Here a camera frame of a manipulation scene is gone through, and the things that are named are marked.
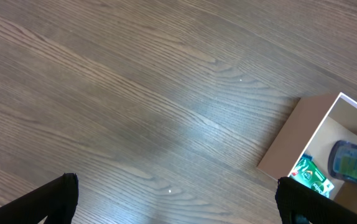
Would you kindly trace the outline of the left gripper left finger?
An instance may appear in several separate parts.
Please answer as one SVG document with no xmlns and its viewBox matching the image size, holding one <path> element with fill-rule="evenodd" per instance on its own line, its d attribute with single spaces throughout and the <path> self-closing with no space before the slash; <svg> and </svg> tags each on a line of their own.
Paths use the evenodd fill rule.
<svg viewBox="0 0 357 224">
<path fill-rule="evenodd" d="M 77 175 L 65 173 L 0 207 L 0 223 L 71 224 L 78 197 Z"/>
</svg>

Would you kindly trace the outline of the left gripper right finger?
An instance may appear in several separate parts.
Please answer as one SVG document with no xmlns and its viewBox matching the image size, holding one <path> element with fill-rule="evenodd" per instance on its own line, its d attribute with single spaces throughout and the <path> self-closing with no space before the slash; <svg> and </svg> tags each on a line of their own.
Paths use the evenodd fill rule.
<svg viewBox="0 0 357 224">
<path fill-rule="evenodd" d="M 275 200 L 283 224 L 357 224 L 357 214 L 290 177 L 277 181 Z"/>
</svg>

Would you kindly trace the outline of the green soap packet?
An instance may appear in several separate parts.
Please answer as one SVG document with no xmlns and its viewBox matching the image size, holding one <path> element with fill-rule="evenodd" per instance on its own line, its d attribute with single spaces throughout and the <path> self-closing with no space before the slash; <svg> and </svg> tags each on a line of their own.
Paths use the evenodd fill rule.
<svg viewBox="0 0 357 224">
<path fill-rule="evenodd" d="M 330 192 L 335 188 L 332 182 L 323 174 L 313 161 L 300 158 L 297 165 L 292 169 L 290 178 L 296 180 L 311 190 L 330 197 Z"/>
</svg>

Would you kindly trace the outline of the clear bottle dark liquid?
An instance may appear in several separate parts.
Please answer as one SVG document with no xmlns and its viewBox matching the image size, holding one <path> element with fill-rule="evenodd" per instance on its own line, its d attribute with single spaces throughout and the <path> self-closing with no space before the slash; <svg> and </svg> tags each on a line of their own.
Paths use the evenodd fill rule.
<svg viewBox="0 0 357 224">
<path fill-rule="evenodd" d="M 357 144 L 337 141 L 328 158 L 328 173 L 334 179 L 357 184 Z"/>
</svg>

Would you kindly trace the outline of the blue disposable razor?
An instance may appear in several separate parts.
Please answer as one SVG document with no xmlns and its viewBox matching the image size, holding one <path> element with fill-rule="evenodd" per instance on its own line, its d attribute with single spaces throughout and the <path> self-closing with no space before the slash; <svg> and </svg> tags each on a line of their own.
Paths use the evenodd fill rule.
<svg viewBox="0 0 357 224">
<path fill-rule="evenodd" d="M 302 159 L 312 161 L 313 157 L 308 154 L 302 154 Z"/>
</svg>

